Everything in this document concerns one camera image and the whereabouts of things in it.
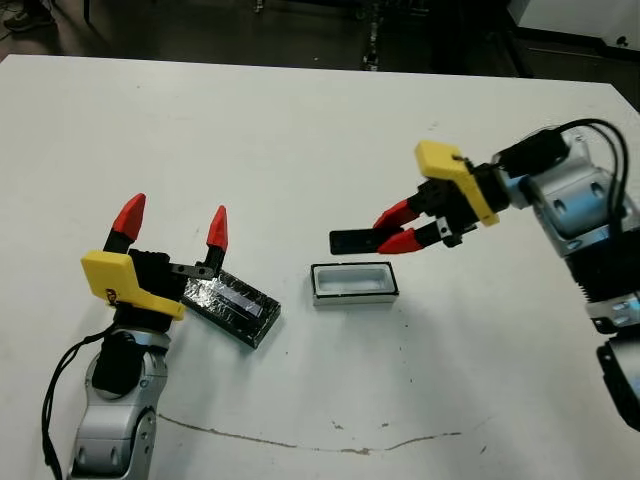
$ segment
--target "black cable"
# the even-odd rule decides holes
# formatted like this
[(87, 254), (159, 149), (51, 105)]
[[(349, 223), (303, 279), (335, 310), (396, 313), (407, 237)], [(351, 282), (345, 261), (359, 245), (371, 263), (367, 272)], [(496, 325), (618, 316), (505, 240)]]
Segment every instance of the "black cable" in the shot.
[(56, 383), (65, 368), (76, 358), (78, 351), (83, 345), (88, 345), (93, 342), (97, 342), (101, 338), (109, 335), (115, 329), (115, 325), (110, 325), (108, 328), (95, 335), (89, 335), (84, 337), (82, 341), (76, 343), (73, 347), (65, 352), (62, 356), (56, 369), (53, 371), (47, 393), (44, 396), (44, 403), (42, 404), (42, 452), (44, 453), (44, 462), (51, 467), (53, 476), (56, 480), (63, 480), (62, 468), (58, 461), (58, 455), (51, 441), (51, 435), (49, 434), (49, 425), (51, 424), (51, 413), (53, 411), (53, 394), (55, 392)]
[(574, 120), (573, 122), (568, 122), (568, 123), (565, 123), (564, 125), (560, 125), (559, 127), (556, 127), (554, 130), (557, 132), (564, 132), (566, 130), (570, 130), (575, 127), (593, 128), (594, 125), (600, 125), (600, 126), (606, 127), (608, 130), (613, 132), (614, 136), (618, 140), (618, 143), (620, 145), (620, 150), (622, 152), (621, 177), (618, 182), (617, 174), (618, 174), (619, 168), (616, 164), (616, 166), (614, 166), (613, 180), (611, 185), (611, 190), (616, 189), (616, 192), (615, 194), (612, 194), (611, 190), (609, 192), (610, 193), (609, 201), (611, 202), (609, 204), (609, 209), (610, 209), (609, 210), (609, 214), (610, 214), (609, 228), (611, 230), (612, 236), (614, 236), (622, 232), (622, 218), (624, 216), (623, 215), (624, 195), (625, 195), (625, 190), (627, 186), (627, 179), (629, 177), (629, 149), (627, 147), (627, 142), (625, 141), (624, 136), (616, 126), (614, 126), (613, 124), (605, 120), (601, 120), (599, 118), (583, 118), (580, 120)]
[(605, 140), (605, 142), (607, 142), (607, 144), (609, 145), (609, 148), (611, 149), (611, 154), (613, 155), (613, 175), (611, 178), (611, 186), (609, 187), (609, 193), (607, 194), (607, 215), (611, 222), (611, 219), (616, 218), (615, 211), (614, 211), (614, 203), (615, 203), (614, 195), (615, 195), (615, 192), (619, 190), (618, 171), (620, 169), (620, 157), (618, 155), (618, 149), (613, 144), (611, 137), (607, 135), (607, 132), (602, 130), (600, 127), (596, 125), (585, 125), (585, 127), (588, 127), (593, 131), (597, 132), (598, 135), (600, 135)]

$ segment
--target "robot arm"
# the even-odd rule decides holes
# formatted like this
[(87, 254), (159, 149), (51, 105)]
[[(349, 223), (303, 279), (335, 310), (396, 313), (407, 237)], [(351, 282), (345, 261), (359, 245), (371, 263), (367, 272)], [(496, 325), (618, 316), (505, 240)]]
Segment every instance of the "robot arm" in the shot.
[[(591, 162), (586, 141), (573, 131), (577, 126), (607, 140), (616, 158), (613, 176)], [(609, 131), (623, 156), (621, 180)], [(624, 192), (628, 158), (618, 130), (597, 119), (571, 122), (542, 130), (477, 167), (456, 147), (435, 142), (420, 142), (416, 156), (427, 177), (418, 192), (384, 212), (371, 230), (331, 232), (332, 253), (406, 253), (439, 241), (451, 248), (477, 223), (498, 223), (498, 212), (509, 206), (531, 207), (583, 290), (596, 330), (615, 334), (598, 349), (598, 359), (620, 415), (640, 431), (640, 214)], [(421, 213), (435, 221), (402, 228)]]
[[(204, 262), (169, 262), (169, 255), (129, 248), (142, 224), (145, 196), (138, 194), (113, 223), (103, 250), (82, 266), (94, 295), (115, 309), (113, 324), (72, 347), (58, 364), (43, 405), (43, 450), (54, 477), (144, 480), (155, 440), (156, 410), (167, 382), (164, 358), (171, 322), (182, 319), (180, 302), (189, 278), (218, 276), (227, 249), (226, 210), (211, 223)], [(87, 409), (78, 427), (73, 460), (63, 477), (49, 438), (55, 383), (81, 345), (104, 339), (85, 377)]]

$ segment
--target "scratch mark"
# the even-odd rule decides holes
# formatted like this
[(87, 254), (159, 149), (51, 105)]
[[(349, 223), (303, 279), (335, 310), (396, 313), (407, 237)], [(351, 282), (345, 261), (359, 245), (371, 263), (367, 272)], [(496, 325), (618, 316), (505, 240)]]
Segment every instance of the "scratch mark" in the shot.
[(435, 440), (436, 438), (441, 438), (441, 437), (455, 437), (457, 435), (462, 435), (462, 432), (446, 432), (446, 433), (441, 433), (439, 435), (427, 435), (425, 437), (412, 438), (411, 440), (406, 440), (404, 442), (398, 443), (393, 447), (383, 448), (382, 451), (390, 452), (391, 450), (395, 450), (396, 448), (404, 447), (405, 445), (410, 445), (412, 443), (423, 442), (425, 440)]
[(410, 440), (406, 440), (404, 442), (398, 443), (396, 445), (393, 445), (393, 446), (387, 447), (387, 448), (362, 447), (362, 448), (359, 448), (359, 449), (358, 448), (342, 448), (342, 449), (338, 450), (338, 449), (331, 449), (331, 448), (307, 447), (307, 446), (304, 446), (304, 445), (293, 445), (291, 443), (276, 442), (274, 440), (265, 440), (264, 438), (249, 437), (249, 436), (246, 436), (246, 435), (238, 435), (236, 433), (223, 432), (223, 431), (217, 430), (215, 428), (198, 427), (196, 425), (191, 425), (189, 423), (184, 423), (184, 422), (181, 422), (180, 420), (176, 420), (174, 418), (167, 417), (165, 415), (162, 415), (161, 413), (158, 413), (158, 417), (162, 418), (163, 420), (166, 420), (169, 423), (173, 423), (174, 425), (178, 425), (180, 427), (188, 428), (189, 430), (193, 430), (195, 432), (209, 433), (209, 434), (217, 435), (217, 436), (220, 436), (220, 437), (235, 438), (236, 440), (244, 440), (244, 441), (247, 441), (247, 442), (261, 443), (261, 444), (264, 444), (264, 445), (271, 445), (271, 446), (274, 446), (274, 447), (295, 448), (295, 449), (298, 449), (298, 450), (306, 450), (308, 452), (349, 453), (349, 454), (352, 454), (352, 455), (365, 455), (365, 456), (368, 456), (371, 453), (376, 453), (376, 452), (390, 452), (392, 450), (396, 450), (397, 448), (404, 447), (405, 445), (410, 445), (412, 443), (417, 443), (417, 442), (423, 442), (425, 440), (435, 440), (436, 438), (454, 437), (454, 436), (457, 436), (457, 435), (462, 435), (462, 432), (445, 432), (445, 433), (440, 433), (438, 435), (427, 435), (427, 436), (424, 436), (424, 437), (412, 438)]
[(370, 448), (363, 447), (360, 450), (356, 450), (355, 448), (343, 448), (340, 450), (340, 453), (353, 453), (355, 455), (369, 455), (371, 453)]
[(181, 427), (188, 428), (189, 430), (195, 430), (196, 432), (211, 433), (213, 435), (219, 435), (221, 437), (237, 438), (238, 440), (246, 440), (248, 442), (255, 442), (255, 443), (264, 443), (266, 445), (273, 445), (273, 446), (276, 446), (276, 447), (298, 448), (298, 445), (291, 445), (290, 443), (274, 442), (273, 440), (264, 440), (262, 438), (256, 438), (256, 437), (247, 437), (245, 435), (238, 435), (236, 433), (222, 432), (220, 430), (216, 430), (215, 428), (196, 427), (195, 425), (190, 425), (188, 423), (183, 423), (183, 422), (181, 422), (179, 420), (175, 420), (173, 418), (165, 417), (161, 413), (159, 413), (158, 416), (160, 418), (162, 418), (163, 420), (166, 420), (167, 422), (174, 423), (176, 425), (180, 425)]

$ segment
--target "white table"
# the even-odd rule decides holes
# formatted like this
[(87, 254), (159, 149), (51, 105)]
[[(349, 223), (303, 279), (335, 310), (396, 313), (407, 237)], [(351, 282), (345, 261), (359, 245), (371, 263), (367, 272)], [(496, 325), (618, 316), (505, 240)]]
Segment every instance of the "white table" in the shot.
[[(415, 192), (422, 138), (481, 163), (542, 126), (602, 117), (627, 136), (637, 194), (640, 122), (611, 86), (11, 56), (0, 106), (3, 478), (50, 478), (44, 390), (111, 315), (79, 259), (139, 191), (139, 248), (203, 258), (225, 204), (225, 268), (283, 306), (257, 351), (193, 314), (174, 325), (151, 478), (637, 478), (640, 434), (595, 356), (605, 338), (532, 212), (391, 258), (392, 307), (316, 310), (308, 280), (336, 261), (330, 230), (366, 228)], [(58, 387), (65, 465), (96, 351)]]

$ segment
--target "floor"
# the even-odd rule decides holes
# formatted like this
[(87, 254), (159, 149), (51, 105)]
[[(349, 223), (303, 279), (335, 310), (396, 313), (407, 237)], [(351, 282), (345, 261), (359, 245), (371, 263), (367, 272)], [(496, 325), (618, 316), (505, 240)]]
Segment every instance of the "floor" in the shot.
[[(3, 5), (16, 8), (0, 0), (0, 13)], [(58, 0), (53, 9), (57, 28), (8, 36), (0, 41), (0, 60), (22, 53), (360, 69), (369, 29), (355, 13), (285, 0), (267, 0), (259, 15), (252, 0), (92, 0), (89, 27), (81, 1)], [(386, 17), (379, 69), (437, 72), (428, 30), (424, 18)], [(482, 29), (472, 36), (465, 73), (517, 76), (502, 37)], [(639, 63), (553, 42), (520, 39), (518, 44), (536, 78), (612, 83), (640, 108)]]

